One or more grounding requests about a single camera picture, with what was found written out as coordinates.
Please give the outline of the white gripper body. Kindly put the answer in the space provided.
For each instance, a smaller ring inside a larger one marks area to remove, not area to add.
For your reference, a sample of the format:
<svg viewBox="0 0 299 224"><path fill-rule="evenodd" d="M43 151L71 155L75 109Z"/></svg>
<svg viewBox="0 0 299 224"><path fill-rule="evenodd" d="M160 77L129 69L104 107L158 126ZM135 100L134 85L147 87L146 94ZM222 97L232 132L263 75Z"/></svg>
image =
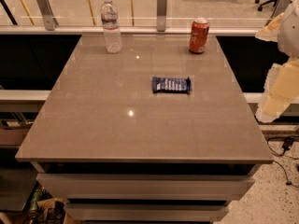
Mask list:
<svg viewBox="0 0 299 224"><path fill-rule="evenodd" d="M281 18L278 49L289 57L299 57L299 0L292 0Z"/></svg>

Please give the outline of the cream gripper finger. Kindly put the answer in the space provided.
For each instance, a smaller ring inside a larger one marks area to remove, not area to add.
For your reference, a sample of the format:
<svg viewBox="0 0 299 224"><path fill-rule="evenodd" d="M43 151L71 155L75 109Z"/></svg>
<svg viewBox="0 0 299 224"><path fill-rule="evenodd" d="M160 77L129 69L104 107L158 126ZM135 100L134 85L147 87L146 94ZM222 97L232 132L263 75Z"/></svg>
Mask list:
<svg viewBox="0 0 299 224"><path fill-rule="evenodd" d="M278 30L281 23L281 19L284 13L280 13L273 20L271 20L264 28L259 30L255 37L262 41L277 42L278 41Z"/></svg>
<svg viewBox="0 0 299 224"><path fill-rule="evenodd" d="M263 87L255 117L260 122L269 123L279 118L299 97L299 60L290 59L283 65L274 63Z"/></svg>

